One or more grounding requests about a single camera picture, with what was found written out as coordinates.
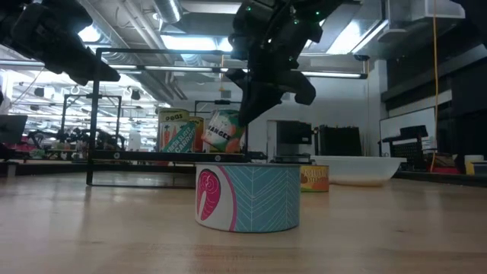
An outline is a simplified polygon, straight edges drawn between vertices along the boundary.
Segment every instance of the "food can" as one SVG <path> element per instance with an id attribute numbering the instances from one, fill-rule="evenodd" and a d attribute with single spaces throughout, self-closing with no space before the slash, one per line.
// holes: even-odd
<path id="1" fill-rule="evenodd" d="M 189 111 L 163 109 L 159 111 L 161 152 L 191 152 L 195 138 L 195 124 L 189 122 Z"/>
<path id="2" fill-rule="evenodd" d="M 202 117 L 191 116 L 191 123 L 195 124 L 195 138 L 193 142 L 193 152 L 203 152 L 203 133 L 205 131 L 205 120 Z"/>
<path id="3" fill-rule="evenodd" d="M 214 110 L 203 141 L 219 152 L 235 153 L 240 151 L 240 138 L 244 132 L 245 128 L 238 124 L 237 110 Z"/>

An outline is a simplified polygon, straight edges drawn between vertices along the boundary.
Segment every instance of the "white bowl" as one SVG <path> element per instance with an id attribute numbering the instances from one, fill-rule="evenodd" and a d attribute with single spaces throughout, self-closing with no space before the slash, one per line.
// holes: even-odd
<path id="1" fill-rule="evenodd" d="M 352 186 L 383 186 L 407 160 L 387 157 L 311 156 L 329 167 L 329 181 Z"/>

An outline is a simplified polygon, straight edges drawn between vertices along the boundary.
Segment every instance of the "machine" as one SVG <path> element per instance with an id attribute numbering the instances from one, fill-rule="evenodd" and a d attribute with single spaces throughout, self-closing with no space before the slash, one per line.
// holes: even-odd
<path id="1" fill-rule="evenodd" d="M 281 103 L 285 92 L 309 105 L 316 91 L 300 72 L 296 61 L 308 40 L 319 42 L 319 22 L 342 3 L 351 0 L 245 0 L 234 19 L 229 42 L 232 57 L 248 61 L 249 70 L 229 69 L 226 76 L 243 90 L 239 122 L 242 126 Z M 485 0 L 452 0 L 479 29 L 487 45 Z M 55 73 L 66 72 L 79 84 L 93 80 L 96 59 L 77 33 L 93 23 L 75 0 L 8 0 L 0 2 L 0 43 L 20 54 L 40 60 Z M 119 74 L 106 64 L 101 81 L 118 81 Z"/>

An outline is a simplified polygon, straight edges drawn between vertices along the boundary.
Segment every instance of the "table surface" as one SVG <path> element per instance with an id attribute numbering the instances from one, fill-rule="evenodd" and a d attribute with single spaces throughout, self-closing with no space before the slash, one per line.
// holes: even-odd
<path id="1" fill-rule="evenodd" d="M 303 193 L 301 226 L 273 234 L 204 228 L 194 221 L 194 195 L 90 188 L 84 174 L 0 180 L 0 273 L 487 272 L 487 189 L 409 180 L 332 186 Z"/>

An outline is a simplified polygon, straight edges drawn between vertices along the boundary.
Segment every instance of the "red object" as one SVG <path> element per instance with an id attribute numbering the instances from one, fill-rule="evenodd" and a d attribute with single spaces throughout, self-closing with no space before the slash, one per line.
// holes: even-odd
<path id="1" fill-rule="evenodd" d="M 199 174 L 198 179 L 198 199 L 196 201 L 196 209 L 199 214 L 199 207 L 203 193 L 206 192 L 205 205 L 201 212 L 201 220 L 206 220 L 216 209 L 218 202 L 220 202 L 220 180 L 215 172 L 211 170 L 203 170 Z"/>

